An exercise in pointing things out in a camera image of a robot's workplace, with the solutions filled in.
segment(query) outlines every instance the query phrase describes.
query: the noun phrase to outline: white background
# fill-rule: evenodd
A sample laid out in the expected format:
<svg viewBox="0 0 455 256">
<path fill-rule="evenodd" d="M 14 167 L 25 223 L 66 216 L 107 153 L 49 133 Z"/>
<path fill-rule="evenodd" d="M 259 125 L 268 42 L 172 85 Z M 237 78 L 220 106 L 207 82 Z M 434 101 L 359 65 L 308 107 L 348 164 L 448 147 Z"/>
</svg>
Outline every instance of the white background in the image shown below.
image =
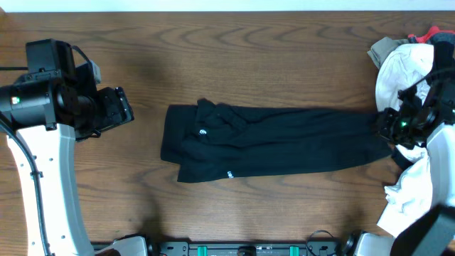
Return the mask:
<svg viewBox="0 0 455 256">
<path fill-rule="evenodd" d="M 6 12 L 453 11 L 455 0 L 0 0 Z"/>
</svg>

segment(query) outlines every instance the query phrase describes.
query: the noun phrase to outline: wooden table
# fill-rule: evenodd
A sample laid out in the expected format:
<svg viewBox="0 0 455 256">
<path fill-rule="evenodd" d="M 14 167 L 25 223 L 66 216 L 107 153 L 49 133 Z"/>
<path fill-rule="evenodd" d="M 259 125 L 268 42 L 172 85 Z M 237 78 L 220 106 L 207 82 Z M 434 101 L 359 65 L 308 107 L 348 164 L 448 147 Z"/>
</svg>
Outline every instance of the wooden table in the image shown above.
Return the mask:
<svg viewBox="0 0 455 256">
<path fill-rule="evenodd" d="M 25 43 L 55 38 L 80 46 L 122 86 L 136 120 L 76 145 L 75 170 L 89 237 L 139 230 L 156 240 L 305 240 L 315 230 L 343 237 L 376 222 L 390 159 L 324 174 L 177 183 L 160 160 L 169 104 L 375 110 L 377 68 L 366 54 L 384 36 L 455 28 L 454 12 L 5 14 L 0 65 L 25 65 Z M 0 74 L 1 84 L 18 73 Z M 0 139 L 0 247 L 26 254 L 21 187 Z"/>
</svg>

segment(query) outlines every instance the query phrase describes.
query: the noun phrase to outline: black pants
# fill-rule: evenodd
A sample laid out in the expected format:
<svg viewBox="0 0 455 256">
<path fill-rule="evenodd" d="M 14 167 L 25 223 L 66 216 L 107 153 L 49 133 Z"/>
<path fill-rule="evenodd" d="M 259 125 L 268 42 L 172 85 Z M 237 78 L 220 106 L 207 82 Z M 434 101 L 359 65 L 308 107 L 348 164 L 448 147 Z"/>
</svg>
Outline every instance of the black pants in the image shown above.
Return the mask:
<svg viewBox="0 0 455 256">
<path fill-rule="evenodd" d="M 161 159 L 180 182 L 305 174 L 368 164 L 391 154 L 371 126 L 376 114 L 340 110 L 169 106 Z"/>
</svg>

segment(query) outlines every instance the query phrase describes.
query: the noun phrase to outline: green light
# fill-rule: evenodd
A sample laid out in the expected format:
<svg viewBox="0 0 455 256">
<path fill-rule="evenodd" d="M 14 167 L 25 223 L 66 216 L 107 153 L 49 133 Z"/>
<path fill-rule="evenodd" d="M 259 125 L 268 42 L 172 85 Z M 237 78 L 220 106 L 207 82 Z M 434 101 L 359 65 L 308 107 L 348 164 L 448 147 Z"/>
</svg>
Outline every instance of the green light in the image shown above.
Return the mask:
<svg viewBox="0 0 455 256">
<path fill-rule="evenodd" d="M 19 97 L 12 97 L 11 98 L 11 103 L 13 104 L 18 104 L 21 101 L 21 98 Z"/>
</svg>

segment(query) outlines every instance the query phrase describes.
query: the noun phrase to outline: wood grain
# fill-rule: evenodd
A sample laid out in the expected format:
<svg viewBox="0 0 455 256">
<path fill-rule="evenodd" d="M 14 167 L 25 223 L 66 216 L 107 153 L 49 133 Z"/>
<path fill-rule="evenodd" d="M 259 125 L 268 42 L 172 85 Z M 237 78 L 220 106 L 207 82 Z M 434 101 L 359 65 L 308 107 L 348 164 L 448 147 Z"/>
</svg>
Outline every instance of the wood grain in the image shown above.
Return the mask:
<svg viewBox="0 0 455 256">
<path fill-rule="evenodd" d="M 122 86 L 136 120 L 76 145 L 80 205 L 90 239 L 138 230 L 157 240 L 305 240 L 343 237 L 376 222 L 390 159 L 324 174 L 177 183 L 159 158 L 169 104 L 333 107 L 374 111 L 377 69 L 366 51 L 384 36 L 455 27 L 454 12 L 8 14 L 0 65 L 25 65 L 25 43 L 55 38 L 80 46 L 103 86 Z M 0 74 L 1 84 L 18 73 Z M 0 254 L 26 254 L 21 187 L 0 140 Z"/>
</svg>

